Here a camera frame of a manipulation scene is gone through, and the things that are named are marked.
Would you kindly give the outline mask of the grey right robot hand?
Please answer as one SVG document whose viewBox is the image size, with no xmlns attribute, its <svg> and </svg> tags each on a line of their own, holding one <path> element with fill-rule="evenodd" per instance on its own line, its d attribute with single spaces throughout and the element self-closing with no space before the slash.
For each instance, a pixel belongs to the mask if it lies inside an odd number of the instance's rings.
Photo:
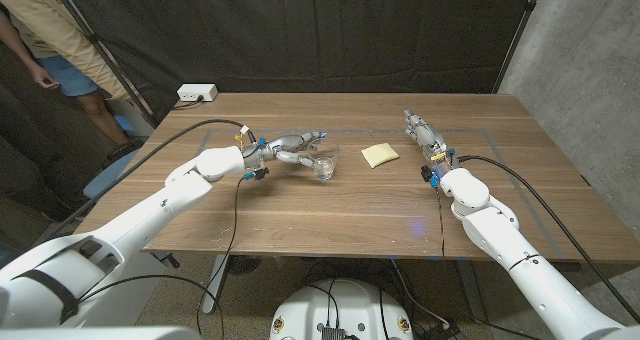
<svg viewBox="0 0 640 340">
<path fill-rule="evenodd" d="M 453 153 L 447 147 L 442 134 L 409 108 L 404 109 L 404 115 L 407 123 L 406 134 L 420 147 L 431 173 L 440 179 L 453 170 Z"/>
</svg>

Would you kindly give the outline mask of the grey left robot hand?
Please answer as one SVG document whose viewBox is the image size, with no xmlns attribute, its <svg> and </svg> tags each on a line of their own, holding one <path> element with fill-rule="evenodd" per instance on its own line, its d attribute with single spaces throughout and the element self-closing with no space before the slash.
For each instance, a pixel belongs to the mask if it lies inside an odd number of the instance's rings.
<svg viewBox="0 0 640 340">
<path fill-rule="evenodd" d="M 326 137 L 325 132 L 307 132 L 302 135 L 286 135 L 271 141 L 256 143 L 242 151 L 246 169 L 261 169 L 271 160 L 279 160 L 288 164 L 300 164 L 311 167 L 313 161 L 302 156 L 301 152 L 315 140 Z"/>
</svg>

